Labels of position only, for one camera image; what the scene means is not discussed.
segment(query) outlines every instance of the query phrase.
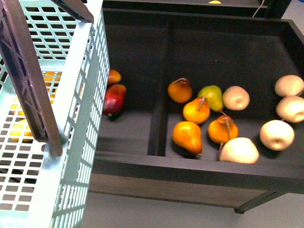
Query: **white pear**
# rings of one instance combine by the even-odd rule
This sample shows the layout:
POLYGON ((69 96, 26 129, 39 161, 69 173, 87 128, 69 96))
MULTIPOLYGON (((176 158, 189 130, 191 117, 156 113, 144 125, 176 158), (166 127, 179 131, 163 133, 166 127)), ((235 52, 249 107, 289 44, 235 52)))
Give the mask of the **white pear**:
POLYGON ((223 93, 223 103, 227 109, 240 111, 249 105, 250 96, 245 89, 231 86, 223 93))
POLYGON ((254 164, 259 158, 259 152, 249 138, 229 140, 222 148, 219 156, 221 162, 237 162, 254 164))
POLYGON ((260 140, 273 151, 282 151, 290 146, 295 139, 293 128, 280 120, 272 120, 261 127, 260 140))
POLYGON ((301 122, 304 120, 304 99, 299 96, 286 96, 277 104, 276 113, 288 122, 301 122))
POLYGON ((275 84, 275 92, 279 96, 299 96, 304 91, 304 81, 296 75, 279 78, 275 84))

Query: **gray floor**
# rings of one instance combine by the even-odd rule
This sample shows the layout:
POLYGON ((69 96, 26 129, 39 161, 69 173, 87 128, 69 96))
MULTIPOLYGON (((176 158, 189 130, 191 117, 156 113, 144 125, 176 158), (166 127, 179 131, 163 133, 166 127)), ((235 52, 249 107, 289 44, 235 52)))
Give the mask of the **gray floor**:
MULTIPOLYGON (((304 34, 304 3, 292 0, 284 19, 304 34)), ((233 209, 89 193, 84 228, 304 228, 304 195, 286 194, 244 215, 233 209)))

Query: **light blue basket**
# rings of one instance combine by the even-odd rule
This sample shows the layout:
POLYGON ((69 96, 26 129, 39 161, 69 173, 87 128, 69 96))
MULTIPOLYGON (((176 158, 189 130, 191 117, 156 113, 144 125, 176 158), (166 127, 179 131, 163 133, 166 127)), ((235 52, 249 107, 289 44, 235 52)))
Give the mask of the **light blue basket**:
POLYGON ((109 72, 102 0, 88 0, 95 24, 48 0, 20 0, 50 96, 62 156, 18 129, 24 118, 0 57, 0 228, 80 227, 109 72))

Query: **pear stem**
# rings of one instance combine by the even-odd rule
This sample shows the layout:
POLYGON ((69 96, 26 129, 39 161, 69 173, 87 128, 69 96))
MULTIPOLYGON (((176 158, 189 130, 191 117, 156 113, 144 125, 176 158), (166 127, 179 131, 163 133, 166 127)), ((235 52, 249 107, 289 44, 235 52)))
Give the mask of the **pear stem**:
POLYGON ((226 122, 227 131, 228 131, 228 140, 230 140, 230 124, 229 124, 228 118, 225 118, 225 122, 226 122))
POLYGON ((203 106, 203 104, 204 104, 204 102, 205 102, 205 97, 203 96, 202 97, 202 99, 201 99, 201 101, 200 101, 200 103, 199 103, 199 109, 198 109, 198 111, 200 111, 201 110, 201 108, 202 108, 202 106, 203 106))
POLYGON ((186 79, 184 77, 181 77, 181 78, 175 80, 174 82, 171 82, 171 84, 176 83, 176 82, 181 81, 181 80, 186 80, 186 79))
POLYGON ((222 152, 223 146, 224 146, 224 143, 221 142, 220 145, 219 145, 219 150, 218 150, 220 153, 222 152))

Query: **white cable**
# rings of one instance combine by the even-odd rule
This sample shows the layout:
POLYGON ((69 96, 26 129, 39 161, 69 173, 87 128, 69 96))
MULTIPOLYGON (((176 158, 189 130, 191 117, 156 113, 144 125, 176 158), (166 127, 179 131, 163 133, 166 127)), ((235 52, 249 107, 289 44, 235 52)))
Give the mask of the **white cable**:
POLYGON ((264 5, 265 0, 262 1, 261 5, 257 8, 257 10, 255 11, 255 13, 253 14, 253 18, 255 17, 255 15, 257 14, 257 12, 260 10, 260 8, 264 5))

